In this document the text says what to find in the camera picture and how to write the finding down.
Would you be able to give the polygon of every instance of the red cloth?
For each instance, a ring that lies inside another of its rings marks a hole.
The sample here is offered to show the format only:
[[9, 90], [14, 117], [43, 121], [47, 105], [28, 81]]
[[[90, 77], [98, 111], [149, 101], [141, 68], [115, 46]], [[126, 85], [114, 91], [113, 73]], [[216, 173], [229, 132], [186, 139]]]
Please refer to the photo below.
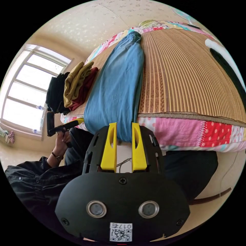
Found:
[[201, 137], [200, 147], [214, 147], [229, 144], [232, 125], [206, 121]]
[[77, 99], [73, 100], [73, 105], [69, 107], [69, 109], [71, 111], [74, 111], [76, 108], [78, 108], [80, 105], [82, 105], [85, 100], [86, 100], [86, 97], [89, 93], [89, 90], [92, 86], [92, 83], [95, 79], [95, 76], [97, 74], [97, 71], [98, 71], [98, 68], [97, 67], [94, 67], [91, 69], [91, 73], [90, 75], [88, 75], [84, 82], [83, 82], [83, 85], [81, 86], [81, 88], [79, 89], [79, 96]]

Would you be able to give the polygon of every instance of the window sill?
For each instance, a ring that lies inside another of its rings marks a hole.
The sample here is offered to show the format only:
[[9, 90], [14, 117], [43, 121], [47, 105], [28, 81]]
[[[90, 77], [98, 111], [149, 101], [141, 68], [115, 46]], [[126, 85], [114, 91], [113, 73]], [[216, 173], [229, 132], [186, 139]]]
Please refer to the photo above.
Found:
[[21, 131], [19, 129], [15, 129], [13, 127], [7, 126], [6, 124], [0, 122], [0, 127], [3, 130], [7, 130], [7, 131], [13, 131], [15, 135], [18, 136], [22, 136], [22, 137], [26, 137], [26, 138], [31, 138], [31, 139], [36, 139], [36, 140], [43, 140], [43, 136], [42, 135], [37, 135], [35, 133], [29, 133], [29, 132], [25, 132], [25, 131]]

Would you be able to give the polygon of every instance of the wrist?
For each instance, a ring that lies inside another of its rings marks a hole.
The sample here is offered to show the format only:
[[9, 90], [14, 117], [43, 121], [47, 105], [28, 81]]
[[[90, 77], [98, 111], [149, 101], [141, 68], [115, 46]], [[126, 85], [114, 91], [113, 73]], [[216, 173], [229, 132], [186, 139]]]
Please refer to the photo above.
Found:
[[55, 148], [53, 149], [53, 153], [54, 153], [56, 156], [64, 156], [65, 152], [66, 152], [66, 151], [60, 150], [60, 149], [58, 149], [57, 147], [55, 147]]

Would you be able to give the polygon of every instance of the qr code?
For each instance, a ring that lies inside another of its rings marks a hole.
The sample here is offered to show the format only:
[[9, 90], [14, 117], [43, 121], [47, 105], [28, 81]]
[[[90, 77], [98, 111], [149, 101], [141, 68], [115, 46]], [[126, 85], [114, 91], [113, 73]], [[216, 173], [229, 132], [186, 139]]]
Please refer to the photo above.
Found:
[[131, 242], [132, 230], [126, 229], [110, 229], [110, 241], [115, 242]]

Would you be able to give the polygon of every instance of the label sticker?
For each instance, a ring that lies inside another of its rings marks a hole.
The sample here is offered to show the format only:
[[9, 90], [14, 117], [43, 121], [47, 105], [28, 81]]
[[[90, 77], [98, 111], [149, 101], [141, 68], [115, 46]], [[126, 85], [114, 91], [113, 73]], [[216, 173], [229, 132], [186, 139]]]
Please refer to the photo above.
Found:
[[132, 241], [132, 224], [110, 223], [111, 242], [131, 242]]

